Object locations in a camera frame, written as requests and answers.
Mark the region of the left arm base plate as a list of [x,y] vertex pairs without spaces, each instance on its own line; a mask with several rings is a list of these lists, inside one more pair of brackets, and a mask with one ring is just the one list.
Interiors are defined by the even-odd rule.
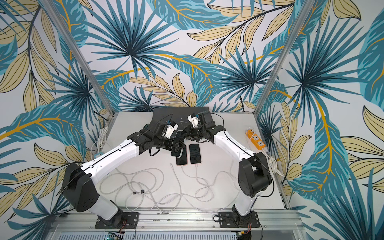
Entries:
[[138,212],[118,212],[111,220],[105,220],[98,216],[95,229],[135,229],[138,224],[140,213]]

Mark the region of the phone with white case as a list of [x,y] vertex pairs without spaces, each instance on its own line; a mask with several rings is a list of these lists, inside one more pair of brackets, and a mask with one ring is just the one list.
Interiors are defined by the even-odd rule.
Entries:
[[200,145],[191,144],[189,145],[190,149],[190,162],[191,164],[200,164],[202,162]]

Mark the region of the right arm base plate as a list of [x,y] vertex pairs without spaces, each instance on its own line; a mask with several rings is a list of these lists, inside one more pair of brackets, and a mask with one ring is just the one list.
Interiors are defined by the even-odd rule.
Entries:
[[251,211],[246,216],[240,216],[235,212],[219,212],[213,216],[213,220],[215,223],[218,223],[222,229],[256,229],[261,226],[258,214],[255,211]]

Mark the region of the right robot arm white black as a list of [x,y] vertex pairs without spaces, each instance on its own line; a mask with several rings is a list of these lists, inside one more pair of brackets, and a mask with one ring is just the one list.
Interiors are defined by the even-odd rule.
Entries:
[[227,129],[217,125],[209,111],[188,116],[189,125],[182,136],[191,141],[207,140],[223,150],[238,162],[239,193],[232,207],[230,217],[236,227],[243,227],[252,221],[253,207],[257,198],[273,184],[273,177],[266,154],[261,150],[253,152],[232,138]]

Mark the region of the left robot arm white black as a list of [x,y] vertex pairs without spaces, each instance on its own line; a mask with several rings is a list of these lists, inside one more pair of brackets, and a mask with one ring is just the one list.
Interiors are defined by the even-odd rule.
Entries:
[[69,165],[63,179],[62,195],[77,212],[89,211],[107,226],[121,226],[125,222],[123,211],[113,201],[101,196],[96,185],[121,164],[145,151],[165,149],[180,156],[185,137],[177,128],[178,125],[173,121],[166,124],[157,123],[152,127],[146,125],[128,136],[120,145],[94,160],[81,166]]

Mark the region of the phone with light blue case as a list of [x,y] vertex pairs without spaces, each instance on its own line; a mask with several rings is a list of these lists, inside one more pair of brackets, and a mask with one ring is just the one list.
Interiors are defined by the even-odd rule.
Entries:
[[171,156],[180,158],[185,147],[185,137],[183,131],[176,131],[176,135],[171,137]]

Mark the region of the phone with pink case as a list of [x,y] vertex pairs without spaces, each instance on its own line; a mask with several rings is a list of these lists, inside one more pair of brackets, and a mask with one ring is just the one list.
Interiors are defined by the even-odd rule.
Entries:
[[176,165],[184,166],[187,164],[188,164],[187,150],[186,148],[183,148],[181,156],[179,158],[176,158]]

